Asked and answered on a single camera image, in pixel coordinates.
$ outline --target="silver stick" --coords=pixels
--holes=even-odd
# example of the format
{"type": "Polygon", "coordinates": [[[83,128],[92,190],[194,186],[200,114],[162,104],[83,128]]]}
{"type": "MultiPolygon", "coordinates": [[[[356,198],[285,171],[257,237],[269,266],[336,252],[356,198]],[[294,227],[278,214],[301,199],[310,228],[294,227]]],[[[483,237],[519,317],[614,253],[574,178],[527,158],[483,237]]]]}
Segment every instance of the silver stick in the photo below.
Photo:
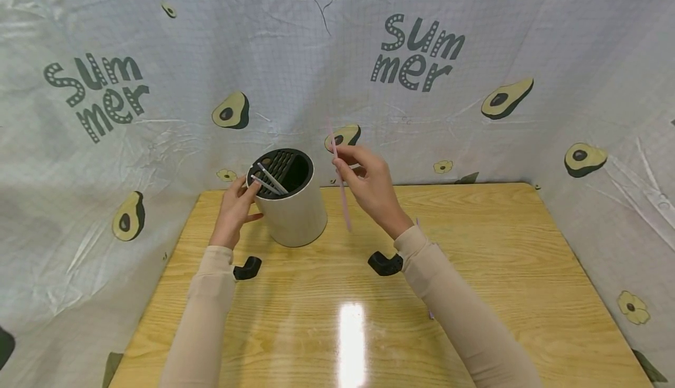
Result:
{"type": "Polygon", "coordinates": [[[262,184],[263,187],[270,190],[270,192],[274,193],[277,196],[281,196],[281,193],[277,192],[277,190],[275,188],[273,188],[271,185],[265,183],[265,181],[262,181],[261,179],[257,178],[257,176],[253,176],[253,179],[255,181],[257,181],[258,183],[262,184]]]}
{"type": "Polygon", "coordinates": [[[267,175],[267,178],[270,179],[270,180],[272,181],[272,184],[274,184],[274,187],[275,187],[277,190],[279,190],[279,191],[280,191],[281,193],[283,193],[283,194],[288,193],[288,190],[286,190],[286,188],[283,187],[283,186],[281,185],[281,183],[279,183],[279,181],[277,181],[277,180],[270,174],[270,172],[267,171],[267,169],[266,169],[265,167],[263,167],[263,165],[262,165],[260,162],[258,162],[258,166],[259,166],[260,169],[263,171],[263,173],[265,173],[265,175],[267,175]]]}

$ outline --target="table surface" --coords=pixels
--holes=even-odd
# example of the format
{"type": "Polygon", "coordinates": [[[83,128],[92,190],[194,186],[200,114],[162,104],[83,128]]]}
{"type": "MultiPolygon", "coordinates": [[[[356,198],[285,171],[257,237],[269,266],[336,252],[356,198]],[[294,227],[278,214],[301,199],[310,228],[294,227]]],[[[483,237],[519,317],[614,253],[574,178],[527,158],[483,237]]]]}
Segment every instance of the table surface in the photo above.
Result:
{"type": "MultiPolygon", "coordinates": [[[[321,189],[328,226],[309,246],[247,224],[234,263],[262,259],[240,281],[226,322],[221,387],[473,387],[402,273],[367,260],[391,240],[337,188],[321,189]]],[[[111,388],[155,387],[213,229],[221,191],[192,210],[111,388]]],[[[616,324],[525,183],[396,187],[401,206],[527,349],[546,387],[651,388],[616,324]]]]}

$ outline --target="beige sleeve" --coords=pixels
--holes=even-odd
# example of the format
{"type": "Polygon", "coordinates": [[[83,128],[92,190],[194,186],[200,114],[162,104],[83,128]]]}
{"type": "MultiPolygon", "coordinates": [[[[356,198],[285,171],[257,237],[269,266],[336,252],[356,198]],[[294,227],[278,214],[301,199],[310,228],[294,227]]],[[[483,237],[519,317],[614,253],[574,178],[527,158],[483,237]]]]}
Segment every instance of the beige sleeve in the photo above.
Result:
{"type": "Polygon", "coordinates": [[[192,278],[187,304],[159,381],[160,388],[215,388],[225,320],[236,280],[232,251],[209,246],[192,278]]]}
{"type": "Polygon", "coordinates": [[[419,227],[394,246],[404,259],[405,280],[443,327],[476,388],[542,386],[525,349],[419,227]]]}

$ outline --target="black corner bracket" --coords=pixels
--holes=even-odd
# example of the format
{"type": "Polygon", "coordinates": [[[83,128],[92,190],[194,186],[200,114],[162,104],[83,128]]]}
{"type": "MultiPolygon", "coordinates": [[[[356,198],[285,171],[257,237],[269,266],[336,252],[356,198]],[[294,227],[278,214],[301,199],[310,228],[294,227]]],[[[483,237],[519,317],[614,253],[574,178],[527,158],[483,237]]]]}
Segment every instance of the black corner bracket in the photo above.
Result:
{"type": "Polygon", "coordinates": [[[235,280],[241,281],[254,278],[258,274],[258,271],[260,271],[260,265],[262,264],[263,261],[260,258],[249,256],[243,267],[235,267],[234,271],[232,271],[235,280]]]}
{"type": "Polygon", "coordinates": [[[368,265],[370,265],[370,268],[374,269],[378,275],[388,277],[403,269],[403,258],[397,253],[391,259],[387,259],[387,256],[384,256],[382,252],[378,250],[370,255],[370,258],[368,258],[368,265]]]}

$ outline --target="grid pattern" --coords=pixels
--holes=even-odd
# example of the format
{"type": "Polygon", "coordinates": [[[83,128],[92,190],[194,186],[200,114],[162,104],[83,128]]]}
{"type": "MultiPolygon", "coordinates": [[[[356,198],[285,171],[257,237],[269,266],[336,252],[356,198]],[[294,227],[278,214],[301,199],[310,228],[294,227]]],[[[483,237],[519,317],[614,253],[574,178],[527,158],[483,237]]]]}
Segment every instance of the grid pattern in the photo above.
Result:
{"type": "Polygon", "coordinates": [[[479,172],[479,181],[541,185],[631,345],[662,373],[672,372],[675,340],[666,335],[675,333],[675,64],[668,54],[674,6],[3,0],[0,247],[11,283],[0,288],[0,299],[12,307],[0,312],[0,326],[18,343],[0,385],[98,386],[108,353],[122,352],[132,335],[196,195],[222,187],[218,170],[243,175],[276,148],[306,152],[321,184],[332,184],[332,157],[323,146],[327,116],[335,128],[358,124],[358,143],[389,161],[395,183],[449,183],[479,172]],[[386,51],[382,43],[396,41],[385,27],[392,15],[401,16],[396,27],[405,43],[386,51]],[[408,48],[417,21],[416,41],[436,31],[426,51],[408,48]],[[465,37],[456,59],[431,56],[441,32],[465,37]],[[408,70],[419,88],[404,87],[398,73],[392,83],[372,81],[379,55],[398,58],[401,67],[421,55],[424,71],[412,73],[420,61],[408,70]],[[58,63],[63,70],[49,73],[81,81],[75,58],[91,73],[92,59],[105,68],[102,58],[126,56],[142,80],[85,87],[73,106],[66,100],[76,90],[43,75],[58,63]],[[452,70],[422,91],[433,64],[452,70]],[[480,113],[494,89],[525,78],[534,78],[533,90],[509,117],[493,121],[480,113]],[[148,93],[129,105],[124,94],[139,85],[148,93]],[[120,117],[131,113],[132,121],[103,125],[94,144],[76,113],[98,104],[116,117],[115,101],[104,105],[106,89],[122,94],[120,117]],[[249,125],[214,125],[214,108],[236,90],[250,100],[249,125]],[[563,159],[578,142],[609,158],[599,171],[573,179],[563,159]],[[453,166],[436,173],[439,161],[453,166]],[[145,228],[122,242],[111,221],[133,191],[144,196],[145,228]],[[649,322],[626,319],[617,303],[624,290],[644,300],[649,322]]]}

